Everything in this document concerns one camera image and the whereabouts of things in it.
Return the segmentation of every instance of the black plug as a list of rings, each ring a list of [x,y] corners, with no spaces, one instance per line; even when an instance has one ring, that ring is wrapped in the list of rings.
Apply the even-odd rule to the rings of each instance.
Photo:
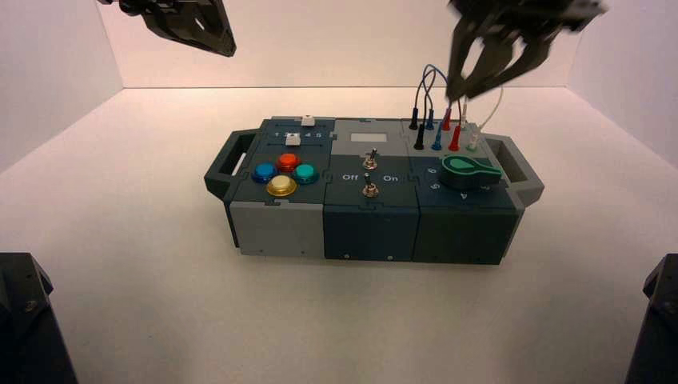
[[[409,129],[415,130],[417,128],[417,120],[419,119],[419,110],[414,107],[412,108],[412,121],[409,123]]]
[[[424,125],[425,123],[422,122],[419,126],[419,132],[417,132],[417,142],[414,143],[415,150],[424,149]]]

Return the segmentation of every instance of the white wall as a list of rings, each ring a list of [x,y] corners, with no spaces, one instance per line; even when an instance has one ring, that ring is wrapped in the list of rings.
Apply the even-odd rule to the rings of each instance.
[[[125,87],[413,86],[446,66],[457,17],[446,0],[225,0],[237,51],[224,58],[156,37],[99,6]],[[578,35],[516,86],[565,86]]]
[[[678,2],[607,3],[584,32],[569,86],[678,166]]]
[[[0,172],[121,88],[94,0],[0,1]]]

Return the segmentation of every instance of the blue plug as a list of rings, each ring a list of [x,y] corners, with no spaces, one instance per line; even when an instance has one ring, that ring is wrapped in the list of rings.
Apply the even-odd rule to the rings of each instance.
[[[429,110],[429,120],[426,122],[426,130],[433,130],[433,109]]]
[[[443,146],[441,145],[441,136],[442,136],[442,123],[438,126],[438,131],[436,132],[436,141],[431,145],[432,150],[441,150]]]

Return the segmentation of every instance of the small display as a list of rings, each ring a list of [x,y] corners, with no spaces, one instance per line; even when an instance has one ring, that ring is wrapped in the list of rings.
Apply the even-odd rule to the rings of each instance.
[[[351,134],[352,142],[386,142],[386,134]]]

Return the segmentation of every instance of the green knob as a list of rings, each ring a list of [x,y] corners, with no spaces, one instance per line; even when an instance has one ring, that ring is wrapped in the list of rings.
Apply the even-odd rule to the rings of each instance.
[[[473,190],[497,184],[501,180],[501,170],[467,156],[451,154],[442,160],[439,179],[456,190]]]

